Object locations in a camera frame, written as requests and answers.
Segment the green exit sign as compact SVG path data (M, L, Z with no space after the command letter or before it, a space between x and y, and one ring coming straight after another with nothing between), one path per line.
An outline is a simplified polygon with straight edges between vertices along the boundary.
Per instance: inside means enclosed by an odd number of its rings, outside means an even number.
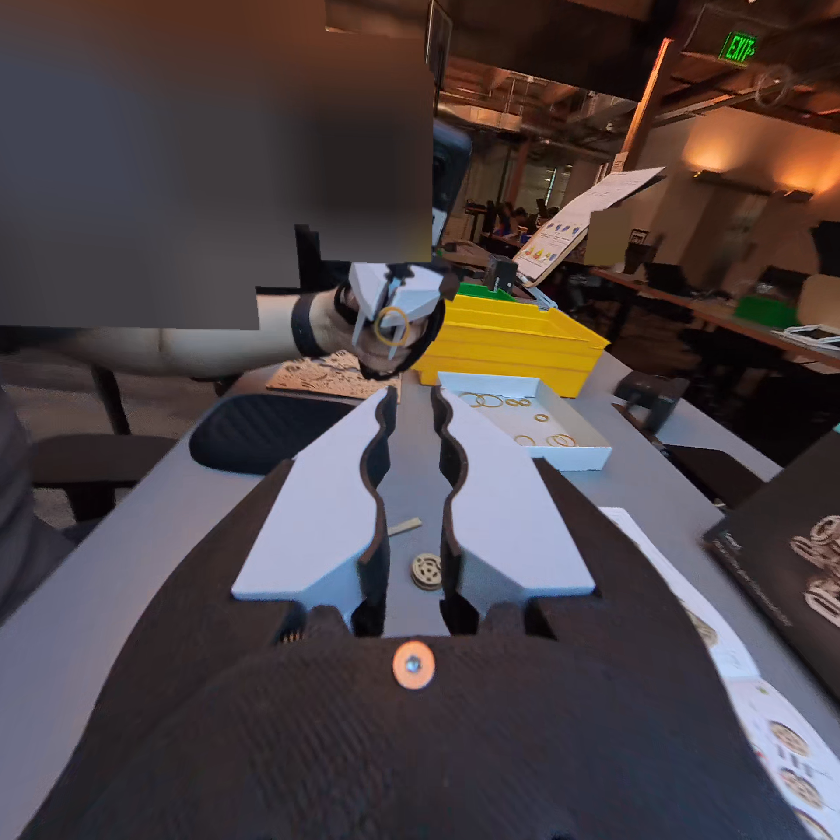
M724 38L718 60L740 67L748 65L759 46L758 36L741 30L732 30Z

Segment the black quilted pad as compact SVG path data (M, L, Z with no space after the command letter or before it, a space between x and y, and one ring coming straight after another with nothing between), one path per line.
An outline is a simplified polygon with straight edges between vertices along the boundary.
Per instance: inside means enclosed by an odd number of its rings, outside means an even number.
M353 410L352 405L311 397L237 395L219 403L196 425L188 449L200 466L266 476Z

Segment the white printed sheet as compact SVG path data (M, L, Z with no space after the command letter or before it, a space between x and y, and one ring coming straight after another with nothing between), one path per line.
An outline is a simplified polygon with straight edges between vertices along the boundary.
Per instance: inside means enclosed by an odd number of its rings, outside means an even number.
M664 171L664 166L659 166L612 172L550 217L512 259L522 286L537 287L560 265L588 233L593 214L649 188L664 177Z

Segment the plywood parts sheet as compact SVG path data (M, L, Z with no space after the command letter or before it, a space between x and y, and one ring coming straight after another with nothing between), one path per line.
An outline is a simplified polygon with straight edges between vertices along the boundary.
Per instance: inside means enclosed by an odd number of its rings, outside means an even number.
M351 353L340 351L314 360L294 360L281 364L266 381L271 391L299 392L321 396L337 396L365 400L373 393L388 386L402 392L400 375L387 381L365 379L358 359Z

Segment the black rectangular case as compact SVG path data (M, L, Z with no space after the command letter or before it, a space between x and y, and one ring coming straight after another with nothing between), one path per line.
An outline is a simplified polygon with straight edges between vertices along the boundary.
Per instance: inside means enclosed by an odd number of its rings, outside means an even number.
M637 431L656 437L673 415L690 385L689 380L631 371L616 384L613 395L622 405L613 406Z

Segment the group of tan rubber bands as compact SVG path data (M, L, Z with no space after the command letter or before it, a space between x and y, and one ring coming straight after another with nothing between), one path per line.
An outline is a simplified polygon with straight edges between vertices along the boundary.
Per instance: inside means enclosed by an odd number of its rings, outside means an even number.
M564 420L536 396L492 392L458 392L457 395L520 447L576 448L584 445L583 433L575 431L570 421Z

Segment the black clamp block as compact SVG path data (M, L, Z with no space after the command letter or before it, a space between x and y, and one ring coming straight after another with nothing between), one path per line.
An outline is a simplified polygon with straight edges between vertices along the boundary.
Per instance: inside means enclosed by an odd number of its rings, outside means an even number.
M504 255L490 255L482 283L489 291L513 296L513 290L518 287L518 265Z

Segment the dark office chair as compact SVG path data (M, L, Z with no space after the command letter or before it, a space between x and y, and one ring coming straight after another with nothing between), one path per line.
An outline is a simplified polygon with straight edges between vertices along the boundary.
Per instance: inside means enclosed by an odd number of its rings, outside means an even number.
M112 432L48 437L33 444L30 457L34 488L62 490L76 522L105 518L117 491L134 488L177 444L133 434L115 374L93 365L91 375Z

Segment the person's left hand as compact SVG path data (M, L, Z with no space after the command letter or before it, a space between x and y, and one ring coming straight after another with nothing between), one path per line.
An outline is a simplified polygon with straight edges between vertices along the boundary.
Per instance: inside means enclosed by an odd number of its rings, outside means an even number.
M340 293L320 292L310 309L311 331L316 344L327 355L339 351L352 353L361 368L389 379L404 363L411 348L423 340L428 318L411 323L409 331L403 336L406 343L401 347L392 347L380 340L370 322L354 339L358 313L358 303L351 289L342 289Z

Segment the white instruction booklet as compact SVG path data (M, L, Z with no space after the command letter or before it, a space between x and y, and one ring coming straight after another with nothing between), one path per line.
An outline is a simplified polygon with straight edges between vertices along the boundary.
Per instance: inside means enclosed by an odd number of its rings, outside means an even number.
M655 547L629 513L601 507L641 550L706 646L753 752L809 838L839 838L839 762L822 737L765 681L747 647L708 599Z

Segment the white cardboard box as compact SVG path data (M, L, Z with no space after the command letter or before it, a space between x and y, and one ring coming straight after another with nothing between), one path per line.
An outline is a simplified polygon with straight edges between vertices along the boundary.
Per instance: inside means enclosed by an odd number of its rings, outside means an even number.
M574 402L539 378L441 371L437 383L559 471L600 471L613 453Z

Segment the person's grey clothing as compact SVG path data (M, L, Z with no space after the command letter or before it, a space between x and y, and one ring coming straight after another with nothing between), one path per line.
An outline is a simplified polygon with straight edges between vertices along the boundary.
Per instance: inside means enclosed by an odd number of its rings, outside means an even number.
M29 444L14 405L1 391L1 622L75 549L35 512Z

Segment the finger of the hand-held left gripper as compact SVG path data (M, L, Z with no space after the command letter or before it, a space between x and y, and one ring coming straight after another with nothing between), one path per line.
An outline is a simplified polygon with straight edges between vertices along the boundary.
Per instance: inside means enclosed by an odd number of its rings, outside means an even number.
M455 273L448 265L386 265L381 307L381 342L388 360L406 346L412 324L428 318L442 300L455 296Z
M366 325L376 322L391 289L392 271L387 264L353 262L349 283L357 307L352 345L357 346Z

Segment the person's left forearm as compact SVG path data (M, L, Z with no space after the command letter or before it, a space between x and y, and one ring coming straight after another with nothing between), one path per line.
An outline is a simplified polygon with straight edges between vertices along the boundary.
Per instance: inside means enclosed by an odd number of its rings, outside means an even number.
M80 329L59 339L54 350L116 373L218 380L298 357L291 329L297 299L258 296L255 330Z

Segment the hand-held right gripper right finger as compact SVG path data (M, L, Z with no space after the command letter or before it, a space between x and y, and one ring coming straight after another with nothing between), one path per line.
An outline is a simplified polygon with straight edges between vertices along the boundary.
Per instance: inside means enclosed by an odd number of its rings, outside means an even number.
M526 449L449 389L431 391L444 501L444 602L477 614L502 603L585 596L595 582Z

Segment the black wristband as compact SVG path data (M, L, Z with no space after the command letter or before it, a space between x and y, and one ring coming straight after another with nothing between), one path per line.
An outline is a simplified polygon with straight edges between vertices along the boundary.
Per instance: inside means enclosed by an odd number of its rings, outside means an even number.
M301 359L321 359L329 353L319 344L312 327L312 306L319 295L300 295L290 314L291 337Z

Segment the single tan rubber band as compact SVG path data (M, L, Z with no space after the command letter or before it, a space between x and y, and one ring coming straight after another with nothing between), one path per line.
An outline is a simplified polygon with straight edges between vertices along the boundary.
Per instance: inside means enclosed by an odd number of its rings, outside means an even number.
M393 328L395 333L396 332L400 333L400 336L398 337L398 340L388 339L388 338L386 338L386 336L384 336L384 334L382 332L382 325L383 325L384 319L386 317L389 317L392 314L395 314L400 319L402 319L402 323L398 324L397 327ZM410 330L410 327L411 327L411 322L410 322L409 318L407 317L406 313L402 309L399 309L398 307L395 307L395 306L386 306L386 307L382 308L381 310L379 310L378 314L376 315L376 317L373 321L374 336L381 343L383 343L386 347L388 347L389 349L392 349L392 350L401 349L402 347L406 346L407 338L408 338L408 332Z

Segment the yellow plastic bin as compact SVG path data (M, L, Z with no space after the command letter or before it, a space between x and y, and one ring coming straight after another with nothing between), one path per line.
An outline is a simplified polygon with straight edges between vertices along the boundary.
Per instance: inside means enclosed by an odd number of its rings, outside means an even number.
M608 346L554 308L461 294L445 306L435 341L413 365L424 385L435 385L441 372L514 376L575 398Z

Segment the black model kit box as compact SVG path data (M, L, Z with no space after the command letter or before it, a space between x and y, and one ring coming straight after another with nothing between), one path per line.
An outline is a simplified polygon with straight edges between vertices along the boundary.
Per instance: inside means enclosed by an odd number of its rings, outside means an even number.
M730 510L703 543L838 700L838 426Z

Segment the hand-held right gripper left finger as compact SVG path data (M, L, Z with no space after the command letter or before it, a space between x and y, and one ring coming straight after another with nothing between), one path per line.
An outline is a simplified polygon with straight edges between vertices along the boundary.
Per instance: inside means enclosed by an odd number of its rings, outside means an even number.
M378 489L396 408L396 388L382 388L293 459L232 585L236 601L385 612L391 553Z

